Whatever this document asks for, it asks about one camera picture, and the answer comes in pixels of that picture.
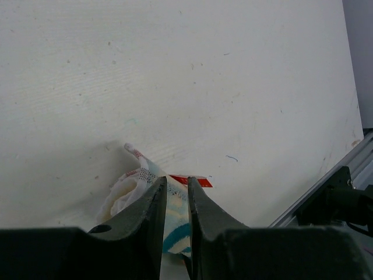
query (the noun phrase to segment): crumpled fabric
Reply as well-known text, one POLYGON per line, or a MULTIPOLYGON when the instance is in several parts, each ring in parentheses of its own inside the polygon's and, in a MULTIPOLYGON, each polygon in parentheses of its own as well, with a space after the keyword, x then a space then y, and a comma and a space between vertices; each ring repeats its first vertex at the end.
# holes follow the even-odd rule
POLYGON ((103 223, 138 200, 158 177, 167 178, 167 207, 164 223, 163 252, 191 256, 187 187, 171 178, 129 143, 124 148, 140 163, 140 168, 121 176, 111 187, 97 221, 103 223))

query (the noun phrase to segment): red label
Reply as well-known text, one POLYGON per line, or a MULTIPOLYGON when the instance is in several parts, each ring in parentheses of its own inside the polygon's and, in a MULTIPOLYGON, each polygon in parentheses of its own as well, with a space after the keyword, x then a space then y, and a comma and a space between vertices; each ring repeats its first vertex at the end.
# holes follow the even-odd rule
MULTIPOLYGON (((170 177, 174 178, 175 180, 177 180, 179 183, 183 185, 188 185, 188 177, 195 177, 195 176, 170 175, 170 177)), ((212 188, 212 185, 207 178, 198 176, 197 180, 202 188, 212 188)))

